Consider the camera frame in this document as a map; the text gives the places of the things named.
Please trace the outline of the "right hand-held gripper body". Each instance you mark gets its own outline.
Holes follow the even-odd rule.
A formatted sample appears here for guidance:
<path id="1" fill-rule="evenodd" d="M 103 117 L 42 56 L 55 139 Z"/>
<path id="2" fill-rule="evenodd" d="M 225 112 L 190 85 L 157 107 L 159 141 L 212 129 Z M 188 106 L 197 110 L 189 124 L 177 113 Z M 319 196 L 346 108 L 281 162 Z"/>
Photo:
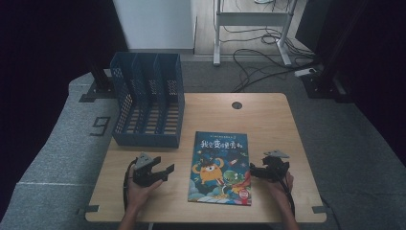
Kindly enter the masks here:
<path id="1" fill-rule="evenodd" d="M 289 169 L 289 163 L 283 162 L 283 158 L 288 158 L 286 153 L 280 150 L 272 150 L 264 153 L 265 157 L 262 159 L 262 164 L 266 166 L 266 170 L 270 172 L 269 179 L 276 182 L 279 179 L 285 178 Z"/>

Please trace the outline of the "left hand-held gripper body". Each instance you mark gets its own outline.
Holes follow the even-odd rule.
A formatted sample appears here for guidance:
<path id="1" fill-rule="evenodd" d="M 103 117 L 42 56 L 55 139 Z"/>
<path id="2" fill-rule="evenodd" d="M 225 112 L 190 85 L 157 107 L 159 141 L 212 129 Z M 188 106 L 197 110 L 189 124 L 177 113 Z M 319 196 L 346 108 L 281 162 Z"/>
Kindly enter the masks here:
<path id="1" fill-rule="evenodd" d="M 154 166 L 155 160 L 145 152 L 141 152 L 135 162 L 132 176 L 133 182 L 141 187 L 151 186 L 157 181 L 152 172 Z"/>

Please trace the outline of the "blue plastic file rack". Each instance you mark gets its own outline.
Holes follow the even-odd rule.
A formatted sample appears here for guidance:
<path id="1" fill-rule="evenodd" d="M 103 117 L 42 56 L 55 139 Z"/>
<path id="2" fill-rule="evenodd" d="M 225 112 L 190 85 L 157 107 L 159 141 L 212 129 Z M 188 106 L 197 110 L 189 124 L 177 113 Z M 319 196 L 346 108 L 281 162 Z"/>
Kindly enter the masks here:
<path id="1" fill-rule="evenodd" d="M 185 97 L 178 54 L 116 54 L 110 71 L 119 115 L 112 135 L 121 146 L 177 148 Z"/>

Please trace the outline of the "illustrated children's picture book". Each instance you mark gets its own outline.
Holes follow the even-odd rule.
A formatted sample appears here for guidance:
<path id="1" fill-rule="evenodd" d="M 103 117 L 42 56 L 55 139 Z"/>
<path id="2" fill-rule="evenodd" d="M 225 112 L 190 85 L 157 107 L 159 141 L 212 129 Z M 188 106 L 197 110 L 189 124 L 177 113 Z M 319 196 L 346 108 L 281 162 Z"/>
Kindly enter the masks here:
<path id="1" fill-rule="evenodd" d="M 245 133 L 195 133 L 188 201 L 252 204 L 248 138 Z"/>

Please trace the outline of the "person's left hand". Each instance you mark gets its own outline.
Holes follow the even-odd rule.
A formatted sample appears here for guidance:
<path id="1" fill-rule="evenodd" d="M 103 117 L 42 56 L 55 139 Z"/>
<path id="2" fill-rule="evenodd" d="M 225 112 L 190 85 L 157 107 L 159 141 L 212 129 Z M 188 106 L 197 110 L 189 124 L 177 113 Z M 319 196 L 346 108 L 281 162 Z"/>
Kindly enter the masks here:
<path id="1" fill-rule="evenodd" d="M 127 182 L 127 213 L 138 213 L 142 207 L 147 203 L 148 198 L 154 190 L 163 184 L 162 180 L 154 182 L 148 187 L 140 187 L 133 182 L 132 178 Z"/>

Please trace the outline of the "person's right hand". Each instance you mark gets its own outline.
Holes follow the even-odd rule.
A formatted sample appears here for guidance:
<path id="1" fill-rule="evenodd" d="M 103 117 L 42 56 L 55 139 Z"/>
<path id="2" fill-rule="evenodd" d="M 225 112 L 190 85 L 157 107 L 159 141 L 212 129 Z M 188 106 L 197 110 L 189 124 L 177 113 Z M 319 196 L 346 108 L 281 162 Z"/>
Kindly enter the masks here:
<path id="1" fill-rule="evenodd" d="M 293 188 L 293 180 L 294 177 L 290 172 L 286 173 L 285 178 L 282 180 L 285 187 L 292 191 Z M 278 207 L 280 209 L 289 210 L 290 209 L 290 202 L 284 186 L 280 182 L 267 182 L 267 187 L 269 190 L 270 195 L 275 199 Z"/>

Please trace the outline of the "black metal stand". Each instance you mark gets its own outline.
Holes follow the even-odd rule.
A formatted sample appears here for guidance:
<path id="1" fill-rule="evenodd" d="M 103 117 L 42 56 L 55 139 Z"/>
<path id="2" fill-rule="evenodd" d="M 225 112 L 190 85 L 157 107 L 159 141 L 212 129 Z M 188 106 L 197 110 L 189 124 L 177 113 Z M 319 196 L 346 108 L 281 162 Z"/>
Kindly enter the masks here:
<path id="1" fill-rule="evenodd" d="M 351 103 L 345 69 L 355 53 L 355 28 L 370 0 L 308 0 L 296 38 L 315 54 L 321 70 L 304 78 L 311 99 Z"/>
<path id="2" fill-rule="evenodd" d="M 107 77 L 104 69 L 93 58 L 87 59 L 87 65 L 94 80 L 89 90 L 80 97 L 79 101 L 81 103 L 93 103 L 96 99 L 114 99 L 114 85 L 112 80 Z"/>

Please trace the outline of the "white power strip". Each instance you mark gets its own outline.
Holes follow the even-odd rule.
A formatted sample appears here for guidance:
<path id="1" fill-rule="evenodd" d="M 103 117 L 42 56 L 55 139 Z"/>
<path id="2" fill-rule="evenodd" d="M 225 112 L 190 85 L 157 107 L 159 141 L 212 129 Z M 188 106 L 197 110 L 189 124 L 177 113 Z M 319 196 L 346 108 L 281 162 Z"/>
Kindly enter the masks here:
<path id="1" fill-rule="evenodd" d="M 294 76 L 299 78 L 299 77 L 302 77 L 302 76 L 307 76 L 307 75 L 314 74 L 316 72 L 317 72 L 317 70 L 314 69 L 314 68 L 305 68 L 305 69 L 302 69 L 302 70 L 295 71 Z"/>

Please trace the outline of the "white metal desk frame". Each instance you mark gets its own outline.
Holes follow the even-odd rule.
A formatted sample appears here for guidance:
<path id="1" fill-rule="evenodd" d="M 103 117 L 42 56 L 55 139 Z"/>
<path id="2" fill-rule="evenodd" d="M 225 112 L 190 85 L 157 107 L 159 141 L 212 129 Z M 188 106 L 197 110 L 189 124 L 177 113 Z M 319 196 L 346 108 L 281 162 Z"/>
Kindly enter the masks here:
<path id="1" fill-rule="evenodd" d="M 285 41 L 294 16 L 298 0 L 290 0 L 287 11 L 276 12 L 226 12 L 221 9 L 221 0 L 214 0 L 214 66 L 220 65 L 220 27 L 221 26 L 269 26 L 282 27 L 281 38 L 277 48 L 285 66 L 291 66 Z"/>

